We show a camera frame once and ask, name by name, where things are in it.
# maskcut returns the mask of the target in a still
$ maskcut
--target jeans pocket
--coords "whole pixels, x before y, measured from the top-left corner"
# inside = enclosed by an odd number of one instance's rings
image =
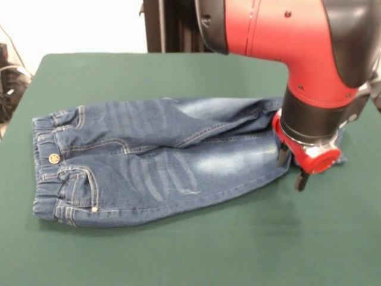
[[[71,167],[60,173],[63,183],[61,196],[66,204],[84,209],[98,209],[98,189],[95,178],[87,167]]]

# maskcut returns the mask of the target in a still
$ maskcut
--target green table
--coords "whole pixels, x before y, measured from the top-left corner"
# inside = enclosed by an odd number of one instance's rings
[[[31,119],[109,100],[272,97],[276,63],[207,54],[46,56],[0,144],[0,285],[381,285],[381,120],[368,104],[349,162],[293,189],[297,170],[218,206],[135,228],[32,216]]]

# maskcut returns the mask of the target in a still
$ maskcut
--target faded denim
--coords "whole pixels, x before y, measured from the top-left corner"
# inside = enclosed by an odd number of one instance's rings
[[[71,226],[135,226],[244,195],[289,169],[291,158],[277,166],[271,129],[281,106],[164,98],[35,118],[33,213]]]

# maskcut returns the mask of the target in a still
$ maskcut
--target cable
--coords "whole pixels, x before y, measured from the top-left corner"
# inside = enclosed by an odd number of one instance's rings
[[[16,53],[16,55],[17,55],[17,57],[18,57],[18,59],[20,60],[20,62],[21,62],[21,65],[24,67],[24,69],[25,69],[25,64],[24,64],[24,62],[23,62],[23,59],[20,57],[20,54],[18,53],[18,51],[17,51],[17,49],[16,49],[16,47],[15,47],[15,45],[14,45],[14,42],[13,42],[13,40],[12,40],[12,38],[8,35],[8,33],[4,30],[4,28],[0,25],[0,30],[2,30],[2,32],[4,33],[4,35],[9,39],[9,41],[11,42],[11,45],[12,45],[12,47],[13,47],[13,50],[15,51],[15,53]]]
[[[20,67],[16,64],[12,64],[10,66],[2,67],[0,69],[0,73],[2,73],[4,70],[8,70],[8,69],[16,69],[19,73],[22,73],[23,75],[25,75],[27,77],[33,78],[32,74],[29,71],[27,71],[27,69],[25,67]]]
[[[381,53],[379,55],[379,58],[377,59],[377,63],[376,63],[376,71],[379,69],[380,67],[380,62],[381,62]]]

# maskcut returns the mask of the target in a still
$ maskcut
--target blue denim jeans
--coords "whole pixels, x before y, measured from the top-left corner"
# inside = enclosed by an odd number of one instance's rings
[[[134,226],[211,206],[284,175],[271,120],[282,99],[105,102],[33,119],[33,213]]]

